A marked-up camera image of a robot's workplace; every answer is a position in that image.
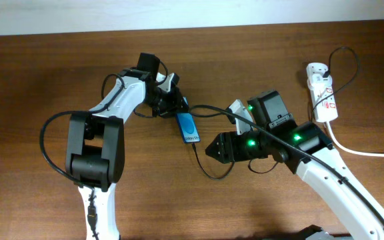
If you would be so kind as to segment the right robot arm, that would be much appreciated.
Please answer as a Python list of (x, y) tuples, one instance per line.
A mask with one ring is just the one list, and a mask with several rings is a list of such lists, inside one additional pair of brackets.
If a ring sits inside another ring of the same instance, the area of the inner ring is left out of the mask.
[(247, 129), (218, 134), (206, 148), (207, 156), (221, 163), (272, 156), (326, 202), (354, 239), (384, 239), (384, 208), (352, 174), (332, 140), (316, 124), (296, 124), (275, 90), (247, 103), (253, 120), (229, 113)]

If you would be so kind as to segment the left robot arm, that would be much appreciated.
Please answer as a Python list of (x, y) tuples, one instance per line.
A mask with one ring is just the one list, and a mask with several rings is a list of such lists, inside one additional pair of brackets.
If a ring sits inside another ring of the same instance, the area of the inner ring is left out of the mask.
[(116, 74), (116, 83), (102, 101), (69, 120), (66, 172), (81, 194), (87, 239), (119, 239), (115, 188), (125, 165), (124, 124), (144, 103), (154, 117), (170, 118), (189, 110), (175, 73), (159, 74), (162, 61), (142, 53), (136, 67)]

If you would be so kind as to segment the blue Galaxy smartphone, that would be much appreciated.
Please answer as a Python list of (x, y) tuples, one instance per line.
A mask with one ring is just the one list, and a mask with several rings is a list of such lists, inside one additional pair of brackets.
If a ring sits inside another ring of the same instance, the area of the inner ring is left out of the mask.
[(176, 121), (184, 143), (198, 143), (199, 136), (195, 121), (190, 113), (177, 113)]

